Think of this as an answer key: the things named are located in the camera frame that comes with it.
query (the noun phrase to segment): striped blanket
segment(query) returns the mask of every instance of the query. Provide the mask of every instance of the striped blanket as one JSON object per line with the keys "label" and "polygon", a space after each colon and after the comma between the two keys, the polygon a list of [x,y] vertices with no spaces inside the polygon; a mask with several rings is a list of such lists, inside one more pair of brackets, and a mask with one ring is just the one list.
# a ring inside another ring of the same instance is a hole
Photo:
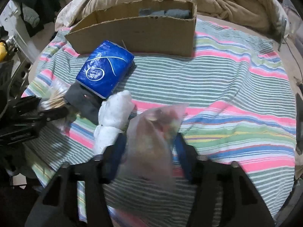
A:
{"label": "striped blanket", "polygon": [[[24,96],[45,96],[56,78],[72,84],[88,55],[77,54],[58,32],[43,51]],[[288,197],[294,176],[295,99],[282,62],[270,41],[227,26],[197,20],[192,58],[135,54],[136,68],[116,91],[130,90],[133,115],[161,105],[189,103],[180,132],[198,153],[220,163],[238,161],[274,216]],[[80,116],[69,132],[52,124],[25,143],[33,170],[46,185],[62,162],[92,157],[95,126]],[[115,224],[185,226],[195,186],[182,176],[174,155],[176,186],[119,176],[105,186]],[[79,183],[80,217],[85,219],[84,184]],[[214,225],[220,219],[218,198]]]}

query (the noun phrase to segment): plastic bag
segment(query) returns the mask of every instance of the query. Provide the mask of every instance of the plastic bag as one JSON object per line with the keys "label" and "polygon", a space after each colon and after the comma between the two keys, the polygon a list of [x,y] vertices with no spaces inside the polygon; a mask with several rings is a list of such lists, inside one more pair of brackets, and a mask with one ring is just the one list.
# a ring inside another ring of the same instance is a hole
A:
{"label": "plastic bag", "polygon": [[104,41],[84,63],[76,81],[99,97],[108,98],[133,63],[134,55],[110,41]]}
{"label": "plastic bag", "polygon": [[188,104],[149,109],[127,129],[128,172],[169,189],[174,185],[172,148]]}
{"label": "plastic bag", "polygon": [[[59,79],[52,81],[45,97],[43,97],[38,105],[38,111],[48,110],[52,108],[62,107],[66,104],[64,95],[69,89],[68,85]],[[66,127],[69,126],[68,117],[53,120],[51,123],[61,131],[65,131]]]}

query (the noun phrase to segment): black clamp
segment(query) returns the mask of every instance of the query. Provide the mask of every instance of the black clamp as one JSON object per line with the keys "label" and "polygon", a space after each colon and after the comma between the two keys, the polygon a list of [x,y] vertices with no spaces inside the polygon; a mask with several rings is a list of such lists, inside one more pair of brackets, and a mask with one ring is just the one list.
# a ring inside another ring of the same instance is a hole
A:
{"label": "black clamp", "polygon": [[[25,227],[112,227],[102,184],[115,178],[125,150],[126,137],[119,134],[114,145],[89,162],[65,162],[35,203]],[[198,155],[178,133],[175,146],[185,177],[197,185],[187,227],[211,227],[218,193],[223,189],[220,227],[274,227],[262,197],[237,162],[215,163]],[[85,181],[87,224],[78,217],[77,181]]]}
{"label": "black clamp", "polygon": [[24,115],[36,110],[40,100],[36,96],[27,96],[9,103],[0,120],[0,145],[14,145],[37,138],[46,122],[65,118],[69,113],[67,107],[59,107],[36,115]]}

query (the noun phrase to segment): clear plastic bag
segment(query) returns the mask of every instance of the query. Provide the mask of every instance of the clear plastic bag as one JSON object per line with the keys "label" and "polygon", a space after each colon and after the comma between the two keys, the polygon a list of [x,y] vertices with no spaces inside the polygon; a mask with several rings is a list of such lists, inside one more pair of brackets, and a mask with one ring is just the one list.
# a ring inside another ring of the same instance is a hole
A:
{"label": "clear plastic bag", "polygon": [[[43,97],[38,105],[38,111],[48,110],[52,108],[62,107],[66,104],[64,95],[69,89],[68,85],[59,79],[54,79],[46,92],[45,97]],[[59,120],[53,120],[51,123],[60,129],[65,131],[69,126],[69,118],[63,118]]]}
{"label": "clear plastic bag", "polygon": [[172,148],[188,104],[149,109],[127,129],[125,169],[165,189],[174,185]]}

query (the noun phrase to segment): open cardboard box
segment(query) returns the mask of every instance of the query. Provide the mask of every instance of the open cardboard box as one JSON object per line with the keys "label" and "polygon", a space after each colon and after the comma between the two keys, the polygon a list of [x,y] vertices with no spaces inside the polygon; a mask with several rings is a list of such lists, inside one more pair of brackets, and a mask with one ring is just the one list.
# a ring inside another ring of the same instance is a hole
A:
{"label": "open cardboard box", "polygon": [[[183,9],[191,19],[142,16],[139,10]],[[130,52],[172,54],[190,57],[194,43],[197,7],[183,0],[140,0],[96,10],[82,19],[65,37],[79,54],[89,54],[104,40]]]}

